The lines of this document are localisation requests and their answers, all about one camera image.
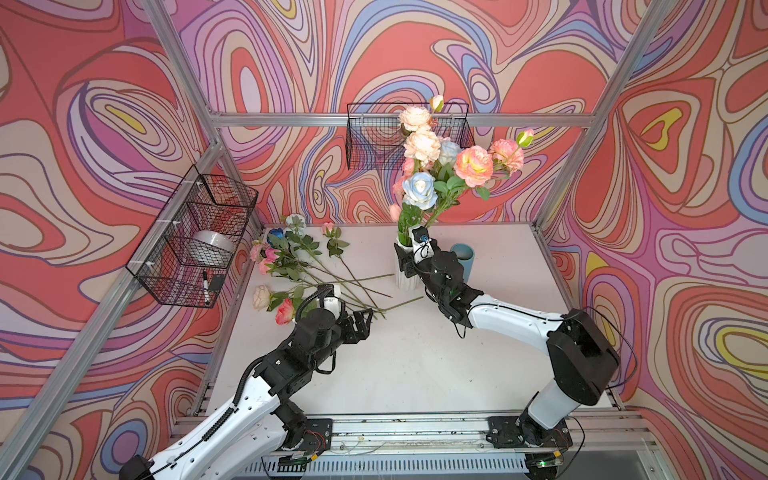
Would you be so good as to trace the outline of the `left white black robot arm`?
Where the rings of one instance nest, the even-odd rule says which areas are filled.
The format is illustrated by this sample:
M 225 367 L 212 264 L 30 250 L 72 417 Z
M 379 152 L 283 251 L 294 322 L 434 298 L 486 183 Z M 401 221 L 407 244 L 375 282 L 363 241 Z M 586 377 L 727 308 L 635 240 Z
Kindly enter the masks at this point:
M 292 401 L 344 344 L 370 335 L 373 312 L 349 313 L 325 301 L 297 322 L 277 348 L 254 360 L 231 399 L 191 432 L 147 459 L 136 455 L 121 479 L 231 479 L 249 463 L 277 451 L 309 463 L 331 445 L 332 422 L 310 420 Z

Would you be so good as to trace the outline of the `cream peach rose stem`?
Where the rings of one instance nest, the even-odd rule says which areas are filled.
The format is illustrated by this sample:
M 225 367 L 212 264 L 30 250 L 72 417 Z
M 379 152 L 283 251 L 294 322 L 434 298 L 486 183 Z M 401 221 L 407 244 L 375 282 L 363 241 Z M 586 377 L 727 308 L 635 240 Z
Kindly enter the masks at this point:
M 430 170 L 440 156 L 442 141 L 433 130 L 436 125 L 433 115 L 440 113 L 443 107 L 444 97 L 435 95 L 427 107 L 408 105 L 400 112 L 398 119 L 405 137 L 402 165 L 405 175 Z

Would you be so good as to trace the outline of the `teal ceramic vase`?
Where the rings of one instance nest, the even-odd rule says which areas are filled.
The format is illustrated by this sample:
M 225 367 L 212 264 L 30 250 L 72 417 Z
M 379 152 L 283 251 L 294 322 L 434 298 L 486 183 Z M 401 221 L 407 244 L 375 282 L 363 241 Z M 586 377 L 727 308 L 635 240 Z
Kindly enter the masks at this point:
M 457 243 L 451 247 L 451 251 L 456 254 L 458 262 L 463 268 L 463 282 L 468 283 L 475 259 L 473 248 L 464 243 Z

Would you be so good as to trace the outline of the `pink spray rose stem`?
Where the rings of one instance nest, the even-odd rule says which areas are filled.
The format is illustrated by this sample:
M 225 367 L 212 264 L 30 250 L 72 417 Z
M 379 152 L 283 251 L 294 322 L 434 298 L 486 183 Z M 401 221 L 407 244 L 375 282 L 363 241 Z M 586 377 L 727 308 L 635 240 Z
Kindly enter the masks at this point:
M 411 246 L 409 229 L 413 226 L 415 210 L 405 203 L 404 183 L 415 172 L 416 163 L 412 158 L 405 158 L 402 165 L 403 173 L 393 184 L 395 202 L 389 206 L 391 220 L 397 224 L 397 240 L 402 246 Z

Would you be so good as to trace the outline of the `large peach double rose stem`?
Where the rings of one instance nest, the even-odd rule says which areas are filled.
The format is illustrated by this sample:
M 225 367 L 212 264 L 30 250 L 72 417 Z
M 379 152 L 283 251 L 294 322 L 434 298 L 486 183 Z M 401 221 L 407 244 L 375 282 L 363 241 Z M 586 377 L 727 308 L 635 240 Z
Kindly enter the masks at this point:
M 433 190 L 437 201 L 427 209 L 426 226 L 434 225 L 439 217 L 460 204 L 467 192 L 474 192 L 482 200 L 490 199 L 487 184 L 494 178 L 509 179 L 520 171 L 525 162 L 525 150 L 534 140 L 532 129 L 521 131 L 516 139 L 502 138 L 488 149 L 475 145 L 460 149 L 455 155 L 444 156 L 436 167 Z

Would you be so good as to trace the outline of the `white ribbed vase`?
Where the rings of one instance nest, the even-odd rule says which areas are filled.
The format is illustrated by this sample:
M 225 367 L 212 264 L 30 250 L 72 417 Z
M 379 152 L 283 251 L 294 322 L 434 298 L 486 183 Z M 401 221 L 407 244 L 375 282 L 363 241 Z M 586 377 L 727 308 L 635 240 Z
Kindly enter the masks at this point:
M 415 291 L 422 284 L 416 272 L 413 248 L 394 243 L 396 253 L 395 284 L 402 291 Z

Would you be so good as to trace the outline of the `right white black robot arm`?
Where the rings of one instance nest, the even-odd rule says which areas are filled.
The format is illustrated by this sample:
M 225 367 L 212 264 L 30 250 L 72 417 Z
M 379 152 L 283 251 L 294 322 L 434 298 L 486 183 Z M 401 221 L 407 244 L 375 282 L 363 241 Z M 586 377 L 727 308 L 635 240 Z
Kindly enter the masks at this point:
M 520 415 L 489 418 L 486 440 L 498 449 L 566 440 L 566 418 L 580 406 L 596 405 L 620 365 L 590 315 L 583 309 L 546 313 L 505 303 L 466 284 L 453 252 L 428 245 L 394 248 L 398 271 L 420 279 L 459 334 L 470 328 L 491 331 L 536 348 L 550 361 L 553 378 Z

